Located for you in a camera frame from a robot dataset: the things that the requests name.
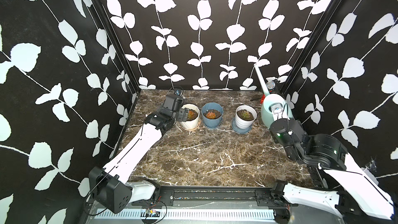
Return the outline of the mint green watering can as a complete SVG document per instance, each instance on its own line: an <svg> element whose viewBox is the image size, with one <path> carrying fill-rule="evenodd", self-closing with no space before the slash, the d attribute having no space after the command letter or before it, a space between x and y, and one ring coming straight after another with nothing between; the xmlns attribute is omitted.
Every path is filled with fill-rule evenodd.
<svg viewBox="0 0 398 224"><path fill-rule="evenodd" d="M293 119L292 111L287 101L279 94L273 80L264 79L258 65L254 66L263 94L265 96L261 104L261 119L267 128L278 119Z"/></svg>

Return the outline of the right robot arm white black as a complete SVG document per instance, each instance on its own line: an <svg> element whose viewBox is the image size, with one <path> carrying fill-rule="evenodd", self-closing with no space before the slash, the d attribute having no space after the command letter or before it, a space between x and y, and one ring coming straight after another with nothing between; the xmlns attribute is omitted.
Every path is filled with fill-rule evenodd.
<svg viewBox="0 0 398 224"><path fill-rule="evenodd" d="M274 121L269 130L290 160L323 171L340 187L339 191L317 190L280 182L272 190L274 198L329 212L347 224L398 222L398 200L366 175L338 139L308 135L299 121L287 118Z"/></svg>

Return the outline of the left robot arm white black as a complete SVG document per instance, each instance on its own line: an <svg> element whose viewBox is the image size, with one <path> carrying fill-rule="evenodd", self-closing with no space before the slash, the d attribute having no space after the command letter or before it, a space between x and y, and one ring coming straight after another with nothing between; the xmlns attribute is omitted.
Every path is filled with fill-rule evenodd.
<svg viewBox="0 0 398 224"><path fill-rule="evenodd" d="M94 167L89 173L89 197L114 214L128 204L143 200L155 201L160 186L149 180L129 182L129 178L147 151L170 130L177 121L188 119L183 108L182 89L175 89L164 103L148 115L134 138L102 168Z"/></svg>

